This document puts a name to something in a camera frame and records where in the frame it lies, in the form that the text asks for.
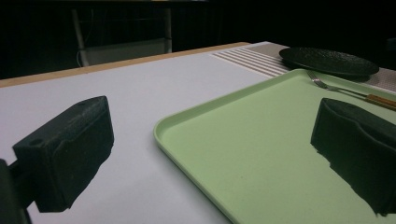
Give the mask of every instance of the dark background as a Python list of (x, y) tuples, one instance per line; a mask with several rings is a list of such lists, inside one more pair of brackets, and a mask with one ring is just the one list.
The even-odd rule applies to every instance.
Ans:
[(396, 19), (389, 3), (276, 1), (93, 4), (3, 3), (0, 78), (78, 67), (71, 9), (78, 11), (87, 47), (163, 37), (163, 9), (172, 8), (173, 52), (234, 42), (270, 41), (354, 54), (396, 70)]

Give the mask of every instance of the black object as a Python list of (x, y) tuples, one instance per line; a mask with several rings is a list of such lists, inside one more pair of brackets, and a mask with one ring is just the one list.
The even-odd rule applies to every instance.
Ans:
[(376, 214), (396, 213), (396, 125), (323, 98), (311, 144)]
[(287, 48), (282, 49), (279, 55), (288, 66), (338, 77), (367, 77), (379, 71), (375, 63), (329, 49)]
[(13, 149), (17, 160), (0, 160), (0, 223), (29, 223), (26, 208), (40, 212), (70, 208), (109, 157), (114, 134), (107, 98), (66, 109)]

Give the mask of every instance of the white table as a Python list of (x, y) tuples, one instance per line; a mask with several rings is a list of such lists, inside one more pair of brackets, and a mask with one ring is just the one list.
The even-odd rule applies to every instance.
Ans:
[(213, 56), (266, 44), (0, 88), (0, 158), (8, 164), (16, 160), (14, 144), (70, 105), (105, 95), (110, 106), (110, 157), (71, 209), (39, 213), (33, 203), (33, 223), (229, 223), (156, 146), (153, 128), (163, 117), (269, 78)]

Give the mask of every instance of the light green tray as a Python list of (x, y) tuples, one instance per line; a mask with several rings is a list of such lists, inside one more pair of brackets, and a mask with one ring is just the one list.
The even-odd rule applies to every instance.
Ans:
[[(319, 74), (329, 84), (396, 95)], [(304, 69), (160, 120), (159, 147), (234, 223), (396, 223), (371, 207), (310, 145), (322, 97), (392, 123), (396, 112), (317, 87)]]

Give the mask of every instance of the table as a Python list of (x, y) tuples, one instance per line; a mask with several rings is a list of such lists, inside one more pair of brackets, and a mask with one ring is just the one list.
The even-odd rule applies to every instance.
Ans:
[(287, 72), (281, 65), (261, 70), (233, 60), (265, 51), (279, 62), (282, 48), (235, 43), (0, 80), (0, 150), (8, 164), (16, 159), (15, 143), (70, 105), (106, 95), (110, 106), (115, 134), (110, 157), (71, 209), (40, 214), (32, 204), (33, 223), (229, 223), (158, 149), (153, 127), (165, 116)]

